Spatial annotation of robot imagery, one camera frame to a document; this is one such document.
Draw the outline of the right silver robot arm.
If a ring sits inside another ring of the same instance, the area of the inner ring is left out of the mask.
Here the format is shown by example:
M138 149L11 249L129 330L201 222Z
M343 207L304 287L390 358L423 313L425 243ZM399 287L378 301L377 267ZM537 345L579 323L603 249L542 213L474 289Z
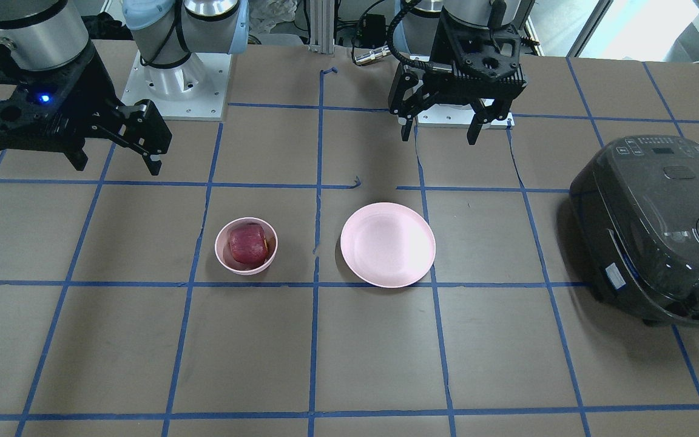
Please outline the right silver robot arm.
M158 103L215 95L202 53L244 52L247 1L124 1L124 23L72 1L0 1L0 152L59 153L76 171L88 138L138 153L152 176L172 141ZM122 101L93 43L127 29L147 94Z

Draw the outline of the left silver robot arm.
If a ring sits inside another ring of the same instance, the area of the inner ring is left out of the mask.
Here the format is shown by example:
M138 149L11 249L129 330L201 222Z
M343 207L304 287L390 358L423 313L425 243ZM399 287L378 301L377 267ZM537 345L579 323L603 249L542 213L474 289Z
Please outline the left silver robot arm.
M519 31L513 24L516 1L443 1L427 61L400 53L394 41L399 23L419 2L403 2L386 35L390 53L399 65L388 95L391 114L402 127L400 137L410 138L416 117L437 104L468 105L473 117L469 144L482 128L502 121L527 87L522 71Z

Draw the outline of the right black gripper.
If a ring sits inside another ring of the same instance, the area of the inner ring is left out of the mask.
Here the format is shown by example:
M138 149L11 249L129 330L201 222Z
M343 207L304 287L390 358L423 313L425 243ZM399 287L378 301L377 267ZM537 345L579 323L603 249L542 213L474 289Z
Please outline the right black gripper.
M152 101L127 106L118 98L91 42L69 63L45 71L19 67L14 44L0 42L0 151L61 153L81 172L88 138L138 153L157 177L172 133Z

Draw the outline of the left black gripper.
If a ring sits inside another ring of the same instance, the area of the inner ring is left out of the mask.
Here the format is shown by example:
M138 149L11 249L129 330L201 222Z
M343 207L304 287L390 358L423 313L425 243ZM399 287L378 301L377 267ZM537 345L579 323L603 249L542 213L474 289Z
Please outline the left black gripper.
M388 29L388 50L399 62L388 95L388 110L399 119L400 138L409 141L416 117L436 104L469 105L473 117L468 144L482 128L505 118L527 88L521 66L522 37L505 16L435 16L427 60L414 58L396 42L406 16Z

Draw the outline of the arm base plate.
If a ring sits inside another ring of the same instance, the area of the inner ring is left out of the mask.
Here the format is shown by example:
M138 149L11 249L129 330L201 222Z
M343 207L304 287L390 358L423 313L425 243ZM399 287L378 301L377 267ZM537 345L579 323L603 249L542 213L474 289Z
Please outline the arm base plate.
M469 105L457 106L436 104L417 115L416 121L422 127L469 127L474 117L474 111ZM483 129L507 129L516 125L514 116L509 113L501 120L491 119L483 125Z
M223 121L233 58L192 53L180 66L156 69L138 52L120 99L127 106L150 100L166 121Z

